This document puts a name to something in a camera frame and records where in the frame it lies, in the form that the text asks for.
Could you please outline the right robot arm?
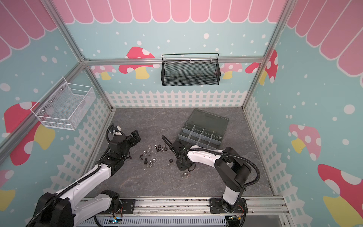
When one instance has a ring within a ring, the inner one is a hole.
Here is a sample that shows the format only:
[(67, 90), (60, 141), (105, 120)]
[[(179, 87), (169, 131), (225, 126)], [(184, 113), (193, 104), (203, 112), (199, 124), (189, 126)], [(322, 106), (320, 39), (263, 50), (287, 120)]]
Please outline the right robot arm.
[(222, 204), (229, 209), (234, 208), (246, 188), (256, 184), (261, 177), (258, 167), (231, 147), (213, 150), (197, 145), (187, 146), (181, 141), (172, 143), (164, 135), (162, 139), (177, 158), (176, 164), (180, 171), (191, 171), (197, 163), (215, 168), (226, 185)]

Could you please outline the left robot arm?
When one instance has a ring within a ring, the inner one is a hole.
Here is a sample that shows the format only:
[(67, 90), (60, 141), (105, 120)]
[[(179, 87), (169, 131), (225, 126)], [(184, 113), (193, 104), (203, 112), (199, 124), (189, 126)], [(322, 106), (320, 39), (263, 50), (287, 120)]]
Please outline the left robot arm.
[(108, 147), (94, 167), (80, 179), (53, 194), (45, 193), (37, 202), (28, 227), (76, 227), (96, 218), (101, 212), (115, 215), (123, 212), (123, 202), (118, 193), (104, 190), (93, 199), (83, 201), (93, 189), (117, 173), (127, 159), (130, 149), (141, 141), (139, 132), (126, 136), (119, 126), (111, 124), (106, 134)]

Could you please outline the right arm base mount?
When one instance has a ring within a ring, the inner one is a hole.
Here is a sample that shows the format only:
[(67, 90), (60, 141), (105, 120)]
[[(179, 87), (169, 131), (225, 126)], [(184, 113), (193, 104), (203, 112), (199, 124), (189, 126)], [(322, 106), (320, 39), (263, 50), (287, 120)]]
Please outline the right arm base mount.
[(246, 200), (242, 198), (238, 198), (234, 205), (227, 203), (222, 198), (211, 198), (209, 207), (212, 214), (247, 214), (249, 212)]

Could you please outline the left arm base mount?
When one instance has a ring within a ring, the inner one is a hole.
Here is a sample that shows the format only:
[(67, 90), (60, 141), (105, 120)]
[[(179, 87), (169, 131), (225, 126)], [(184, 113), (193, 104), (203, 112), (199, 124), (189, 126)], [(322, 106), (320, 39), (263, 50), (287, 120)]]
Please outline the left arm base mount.
[(126, 215), (133, 214), (135, 205), (135, 199), (119, 199), (119, 202), (114, 205), (111, 204), (111, 207), (106, 211), (102, 211), (99, 214), (113, 214), (113, 215)]

